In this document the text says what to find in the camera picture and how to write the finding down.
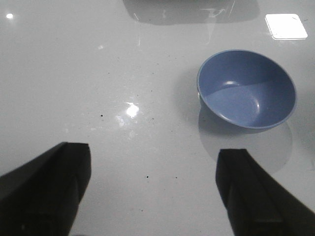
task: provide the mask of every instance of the blue bowl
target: blue bowl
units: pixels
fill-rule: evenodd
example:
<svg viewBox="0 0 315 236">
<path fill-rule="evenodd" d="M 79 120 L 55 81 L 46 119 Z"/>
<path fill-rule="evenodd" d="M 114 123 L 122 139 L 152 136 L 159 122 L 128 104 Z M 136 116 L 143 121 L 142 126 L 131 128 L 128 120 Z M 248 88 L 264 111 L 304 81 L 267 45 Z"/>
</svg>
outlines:
<svg viewBox="0 0 315 236">
<path fill-rule="evenodd" d="M 275 127 L 292 115 L 296 104 L 288 74 L 250 51 L 230 50 L 208 58 L 199 69 L 197 85 L 212 112 L 244 128 Z"/>
</svg>

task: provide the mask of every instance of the white table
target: white table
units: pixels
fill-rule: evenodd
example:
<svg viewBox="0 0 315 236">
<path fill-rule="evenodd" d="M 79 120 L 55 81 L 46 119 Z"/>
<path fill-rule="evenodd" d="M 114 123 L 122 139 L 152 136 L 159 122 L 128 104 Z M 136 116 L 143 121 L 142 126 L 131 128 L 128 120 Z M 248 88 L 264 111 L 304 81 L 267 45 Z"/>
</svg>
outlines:
<svg viewBox="0 0 315 236">
<path fill-rule="evenodd" d="M 89 143 L 70 235 L 231 236 L 216 158 L 247 148 L 315 211 L 315 3 L 246 2 L 2 0 L 0 174 L 61 141 Z M 277 13 L 297 14 L 308 37 L 274 40 L 265 15 Z M 200 110 L 198 69 L 227 49 L 288 72 L 298 102 L 287 122 L 247 134 Z"/>
</svg>

